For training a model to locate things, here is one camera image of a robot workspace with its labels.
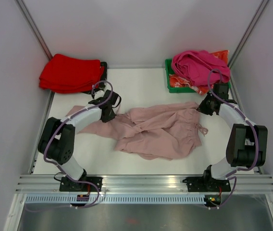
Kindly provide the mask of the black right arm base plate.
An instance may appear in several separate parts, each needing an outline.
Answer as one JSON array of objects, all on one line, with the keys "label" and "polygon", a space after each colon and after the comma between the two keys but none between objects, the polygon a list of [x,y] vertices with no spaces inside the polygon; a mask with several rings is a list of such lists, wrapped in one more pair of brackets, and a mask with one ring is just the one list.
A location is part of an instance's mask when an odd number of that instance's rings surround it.
[{"label": "black right arm base plate", "polygon": [[182,180],[187,186],[188,192],[193,193],[215,193],[230,192],[231,186],[228,180],[204,179],[203,177],[187,177]]}]

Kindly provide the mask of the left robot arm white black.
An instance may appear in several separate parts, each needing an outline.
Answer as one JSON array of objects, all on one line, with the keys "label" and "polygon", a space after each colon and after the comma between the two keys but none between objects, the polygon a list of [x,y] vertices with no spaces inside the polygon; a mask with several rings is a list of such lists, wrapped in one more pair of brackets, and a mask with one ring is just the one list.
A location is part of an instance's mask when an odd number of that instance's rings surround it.
[{"label": "left robot arm white black", "polygon": [[38,143],[38,151],[44,161],[55,165],[63,174],[61,192],[100,192],[102,177],[88,177],[87,172],[73,157],[75,136],[94,122],[109,122],[116,117],[116,109],[122,98],[116,92],[106,90],[102,96],[92,95],[92,100],[76,112],[62,119],[50,117]]}]

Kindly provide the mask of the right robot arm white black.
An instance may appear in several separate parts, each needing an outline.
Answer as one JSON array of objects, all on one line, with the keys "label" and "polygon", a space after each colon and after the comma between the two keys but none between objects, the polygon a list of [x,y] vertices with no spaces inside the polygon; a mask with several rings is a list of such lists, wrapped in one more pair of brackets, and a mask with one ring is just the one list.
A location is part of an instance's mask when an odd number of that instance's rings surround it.
[{"label": "right robot arm white black", "polygon": [[230,191],[229,179],[238,171],[250,171],[265,164],[268,129],[250,121],[228,98],[229,86],[216,83],[198,107],[205,115],[220,116],[231,129],[225,158],[210,165],[202,176],[202,186],[207,192],[219,189]]}]

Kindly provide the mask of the light pink trousers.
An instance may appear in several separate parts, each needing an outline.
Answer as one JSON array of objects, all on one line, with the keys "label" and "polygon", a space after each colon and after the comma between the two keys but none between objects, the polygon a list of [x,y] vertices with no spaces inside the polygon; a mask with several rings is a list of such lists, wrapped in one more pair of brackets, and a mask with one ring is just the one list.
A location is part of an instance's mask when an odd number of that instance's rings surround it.
[{"label": "light pink trousers", "polygon": [[81,129],[117,141],[114,149],[138,154],[146,160],[182,159],[201,146],[199,134],[206,135],[195,102],[132,108],[107,123],[96,121]]}]

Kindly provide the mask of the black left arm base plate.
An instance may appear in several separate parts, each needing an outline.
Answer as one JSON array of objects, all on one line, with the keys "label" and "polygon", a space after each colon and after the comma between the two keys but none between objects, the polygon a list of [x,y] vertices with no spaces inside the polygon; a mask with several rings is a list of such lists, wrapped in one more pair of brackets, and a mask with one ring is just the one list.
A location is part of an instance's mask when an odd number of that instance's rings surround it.
[{"label": "black left arm base plate", "polygon": [[87,177],[85,181],[88,183],[77,183],[67,177],[62,177],[60,182],[59,191],[61,192],[97,192],[101,191],[102,177]]}]

